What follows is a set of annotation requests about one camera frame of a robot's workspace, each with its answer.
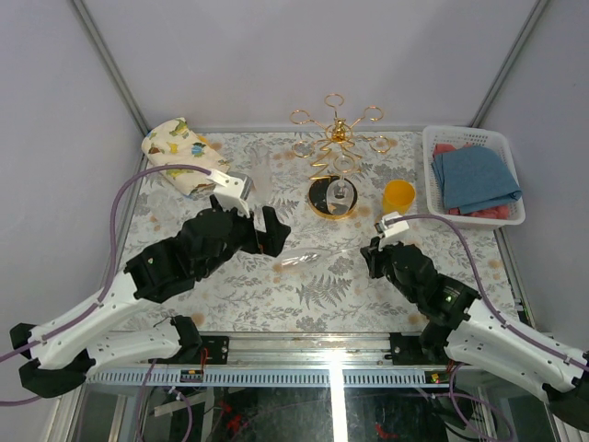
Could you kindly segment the yellow plastic goblet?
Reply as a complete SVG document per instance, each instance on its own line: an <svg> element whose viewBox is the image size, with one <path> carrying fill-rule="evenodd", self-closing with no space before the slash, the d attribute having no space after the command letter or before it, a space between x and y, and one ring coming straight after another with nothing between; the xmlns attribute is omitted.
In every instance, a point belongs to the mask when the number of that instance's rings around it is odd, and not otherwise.
<svg viewBox="0 0 589 442"><path fill-rule="evenodd" d="M385 215L398 213L405 215L413 204L416 192L405 180L392 180L384 189L382 207Z"/></svg>

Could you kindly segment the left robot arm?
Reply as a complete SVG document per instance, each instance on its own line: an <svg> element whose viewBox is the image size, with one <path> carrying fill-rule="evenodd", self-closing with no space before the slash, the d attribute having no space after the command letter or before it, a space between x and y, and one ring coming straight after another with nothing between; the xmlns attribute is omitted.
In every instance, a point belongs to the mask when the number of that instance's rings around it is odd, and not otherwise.
<svg viewBox="0 0 589 442"><path fill-rule="evenodd" d="M149 330L116 333L135 314L192 290L237 252L277 257L291 228L275 210L262 209L264 230L253 216L208 208L186 221L179 233L127 261L109 287L42 325L19 323L11 343L27 359L18 370L21 386L48 399L76 389L113 366L144 360L191 363L202 337L189 317L173 316Z"/></svg>

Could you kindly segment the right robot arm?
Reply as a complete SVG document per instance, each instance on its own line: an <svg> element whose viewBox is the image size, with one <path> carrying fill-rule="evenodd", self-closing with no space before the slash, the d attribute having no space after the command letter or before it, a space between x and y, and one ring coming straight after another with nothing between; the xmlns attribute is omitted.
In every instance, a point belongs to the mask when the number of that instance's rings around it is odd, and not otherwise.
<svg viewBox="0 0 589 442"><path fill-rule="evenodd" d="M370 277L386 278L417 306L428 324L420 352L482 368L526 390L561 421L588 429L588 359L583 351L524 323L500 319L473 288L438 273L413 245L377 243L361 249Z"/></svg>

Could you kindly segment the short clear wine glass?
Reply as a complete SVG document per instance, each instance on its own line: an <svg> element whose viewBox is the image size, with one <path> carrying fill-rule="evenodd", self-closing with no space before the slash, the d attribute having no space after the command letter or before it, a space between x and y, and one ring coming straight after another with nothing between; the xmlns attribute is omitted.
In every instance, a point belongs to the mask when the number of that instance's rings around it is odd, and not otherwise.
<svg viewBox="0 0 589 442"><path fill-rule="evenodd" d="M347 154L341 154L333 161L338 178L330 183L326 192L327 207L332 215L346 215L352 208L354 188L345 175L353 171L354 166L354 160Z"/></svg>

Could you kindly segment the slim clear champagne flute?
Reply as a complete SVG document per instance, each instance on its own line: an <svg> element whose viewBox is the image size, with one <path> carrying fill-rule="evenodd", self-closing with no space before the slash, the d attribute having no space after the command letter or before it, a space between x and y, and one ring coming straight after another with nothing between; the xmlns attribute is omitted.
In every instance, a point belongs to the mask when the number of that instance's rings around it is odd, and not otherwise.
<svg viewBox="0 0 589 442"><path fill-rule="evenodd" d="M297 272L311 268L332 257L353 251L353 247L345 249L298 248L282 252L276 259L274 269L281 272Z"/></svg>

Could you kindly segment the gold wine glass rack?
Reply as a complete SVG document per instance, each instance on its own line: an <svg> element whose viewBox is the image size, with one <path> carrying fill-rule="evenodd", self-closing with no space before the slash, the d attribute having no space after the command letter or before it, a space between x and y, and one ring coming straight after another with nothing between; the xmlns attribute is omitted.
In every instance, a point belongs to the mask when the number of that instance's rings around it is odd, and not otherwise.
<svg viewBox="0 0 589 442"><path fill-rule="evenodd" d="M398 145L398 142L382 134L366 136L355 132L356 125L360 122L379 122L384 118L384 112L377 106L368 106L360 117L353 122L348 122L339 114L339 109L345 103L345 98L339 93L330 93L324 98L324 104L333 110L333 119L329 124L323 124L314 118L307 110L293 110L289 120L295 125L314 124L323 131L323 135L310 142L298 141L293 144L293 154L301 159L308 159L312 173L307 199L312 210L327 219L340 220L350 215L358 201L358 191L349 180L353 174L361 171L363 154L356 149L359 143L366 144L378 155L388 153ZM342 216L335 216L329 212L326 202L326 192L330 183L338 178L338 172L333 167L333 161L341 154L347 154L354 160L353 171L345 175L345 179L354 188L354 196L351 210Z"/></svg>

